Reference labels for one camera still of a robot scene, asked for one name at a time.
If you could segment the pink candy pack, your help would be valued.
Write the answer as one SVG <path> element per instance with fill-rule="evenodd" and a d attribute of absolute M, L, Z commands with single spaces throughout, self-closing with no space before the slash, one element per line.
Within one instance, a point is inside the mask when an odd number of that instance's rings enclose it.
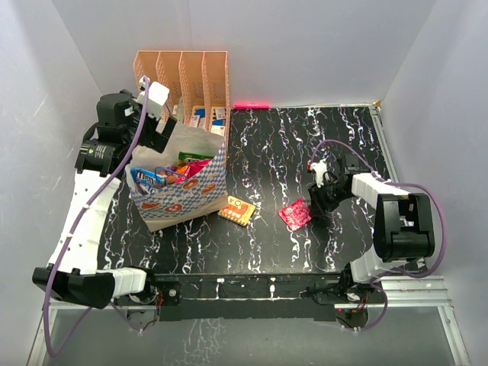
<path fill-rule="evenodd" d="M 291 205 L 280 209 L 278 214 L 293 232 L 306 226 L 312 220 L 310 209 L 302 197 L 298 198 Z"/>

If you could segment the green Fox's candy bag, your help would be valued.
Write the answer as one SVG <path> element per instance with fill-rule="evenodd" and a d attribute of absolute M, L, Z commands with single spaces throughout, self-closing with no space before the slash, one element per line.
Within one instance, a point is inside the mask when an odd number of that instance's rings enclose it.
<path fill-rule="evenodd" d="M 208 160 L 212 159 L 213 156 L 203 155 L 193 152 L 180 152 L 178 154 L 178 159 L 181 161 L 193 162 L 193 161 L 201 161 L 201 160 Z"/>

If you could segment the white checkered paper bag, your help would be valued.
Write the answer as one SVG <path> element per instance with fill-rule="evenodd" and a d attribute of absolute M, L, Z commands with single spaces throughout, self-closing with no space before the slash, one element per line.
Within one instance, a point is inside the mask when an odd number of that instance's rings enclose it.
<path fill-rule="evenodd" d="M 169 169 L 177 165 L 179 153 L 209 156 L 210 161 L 189 178 L 165 187 L 157 185 L 142 194 L 131 171 Z M 151 232 L 216 212 L 228 204 L 225 138 L 202 128 L 176 124 L 162 153 L 138 146 L 125 172 L 130 198 Z"/>

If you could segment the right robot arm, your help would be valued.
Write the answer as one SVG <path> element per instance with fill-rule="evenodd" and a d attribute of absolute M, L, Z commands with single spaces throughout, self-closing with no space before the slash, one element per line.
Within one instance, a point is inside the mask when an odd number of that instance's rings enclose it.
<path fill-rule="evenodd" d="M 364 297 L 382 274 L 428 258 L 435 251 L 430 198 L 388 185 L 377 173 L 346 154 L 331 172 L 324 160 L 309 164 L 314 183 L 308 188 L 312 217 L 324 217 L 350 198 L 359 197 L 375 210 L 373 244 L 349 262 L 339 281 L 324 290 L 351 303 Z"/>

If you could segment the blue wafer bar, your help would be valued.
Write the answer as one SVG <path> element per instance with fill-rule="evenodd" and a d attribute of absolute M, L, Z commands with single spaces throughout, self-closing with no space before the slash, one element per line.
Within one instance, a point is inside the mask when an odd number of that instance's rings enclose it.
<path fill-rule="evenodd" d="M 165 187 L 166 179 L 164 176 L 157 175 L 154 171 L 146 169 L 131 169 L 130 174 L 136 189 L 143 195 L 154 194 Z"/>

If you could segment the orange Fox's candy bag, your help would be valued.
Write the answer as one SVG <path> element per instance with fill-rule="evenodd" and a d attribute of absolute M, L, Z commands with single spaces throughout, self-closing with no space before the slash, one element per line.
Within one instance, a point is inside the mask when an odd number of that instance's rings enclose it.
<path fill-rule="evenodd" d="M 175 175 L 180 179 L 186 179 L 190 175 L 190 165 L 184 164 L 176 168 Z"/>

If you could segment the magenta silver snack bag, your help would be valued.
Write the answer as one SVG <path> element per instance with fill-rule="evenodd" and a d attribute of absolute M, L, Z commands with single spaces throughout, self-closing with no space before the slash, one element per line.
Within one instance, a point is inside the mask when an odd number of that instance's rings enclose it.
<path fill-rule="evenodd" d="M 209 162 L 211 162 L 210 159 L 205 159 L 205 160 L 200 160 L 200 161 L 194 161 L 190 162 L 188 164 L 188 169 L 186 171 L 187 177 L 191 178 L 194 175 L 196 175 L 198 172 L 200 172 Z"/>

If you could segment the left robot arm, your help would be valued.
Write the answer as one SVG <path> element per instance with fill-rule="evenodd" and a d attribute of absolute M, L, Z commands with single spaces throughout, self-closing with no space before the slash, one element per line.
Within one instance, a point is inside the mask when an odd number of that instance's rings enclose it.
<path fill-rule="evenodd" d="M 75 161 L 75 187 L 69 212 L 47 264 L 34 269 L 33 283 L 45 293 L 43 308 L 51 300 L 103 309 L 113 299 L 132 295 L 139 303 L 155 300 L 157 285 L 143 269 L 98 269 L 98 247 L 112 198 L 125 166 L 137 146 L 163 152 L 176 120 L 168 117 L 170 91 L 158 82 L 129 91 L 103 95 L 96 105 L 98 120 L 82 138 Z"/>

